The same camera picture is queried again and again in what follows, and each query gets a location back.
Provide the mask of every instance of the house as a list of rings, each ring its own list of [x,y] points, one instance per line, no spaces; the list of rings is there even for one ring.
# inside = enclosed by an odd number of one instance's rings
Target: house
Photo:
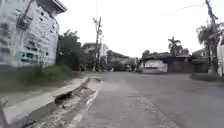
[[[203,57],[206,56],[205,48],[199,49],[192,53],[193,56]]]
[[[182,52],[172,56],[168,52],[152,54],[138,62],[138,71],[143,73],[190,72],[191,56]]]
[[[209,67],[209,57],[205,48],[199,49],[192,53],[192,64],[194,72],[206,73]]]
[[[53,65],[59,33],[55,16],[66,10],[59,0],[1,0],[0,64]]]
[[[109,50],[109,47],[106,44],[100,43],[98,44],[99,48],[99,54],[100,57],[104,57],[107,56],[107,52]],[[82,48],[84,49],[84,51],[86,53],[90,52],[90,51],[95,51],[96,49],[96,43],[85,43]]]
[[[122,55],[120,53],[116,53],[113,51],[108,51],[108,62],[120,62],[121,64],[127,64],[130,61],[128,56]]]

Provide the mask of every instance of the grass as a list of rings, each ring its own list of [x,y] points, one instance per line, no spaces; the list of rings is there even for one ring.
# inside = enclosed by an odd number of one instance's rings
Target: grass
[[[20,92],[42,87],[60,87],[64,82],[79,77],[66,66],[49,66],[46,68],[29,67],[4,69],[0,72],[0,92]]]
[[[208,74],[208,73],[193,73],[190,75],[190,78],[193,80],[207,81],[207,82],[215,82],[215,81],[223,81],[222,77]]]

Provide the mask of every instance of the sky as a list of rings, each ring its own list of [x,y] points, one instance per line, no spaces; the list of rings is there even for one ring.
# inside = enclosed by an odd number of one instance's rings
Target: sky
[[[57,16],[60,34],[78,31],[80,42],[95,42],[93,18],[102,17],[103,43],[109,49],[131,57],[145,50],[168,52],[174,37],[192,53],[199,45],[196,29],[209,20],[205,0],[60,0],[67,12]],[[177,9],[200,4],[180,11]],[[211,0],[217,22],[224,22],[223,0]]]

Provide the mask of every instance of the white building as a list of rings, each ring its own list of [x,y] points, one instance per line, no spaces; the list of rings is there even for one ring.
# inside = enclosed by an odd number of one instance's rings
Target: white building
[[[58,0],[0,0],[0,64],[21,67],[56,59]]]
[[[89,52],[96,49],[96,43],[85,43],[83,45],[83,49],[85,49],[85,52]],[[100,57],[106,57],[107,52],[109,51],[109,47],[106,44],[101,43],[100,44]]]

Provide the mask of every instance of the road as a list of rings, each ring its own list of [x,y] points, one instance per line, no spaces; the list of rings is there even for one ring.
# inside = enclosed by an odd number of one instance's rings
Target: road
[[[187,75],[104,73],[78,128],[223,128],[224,85]]]

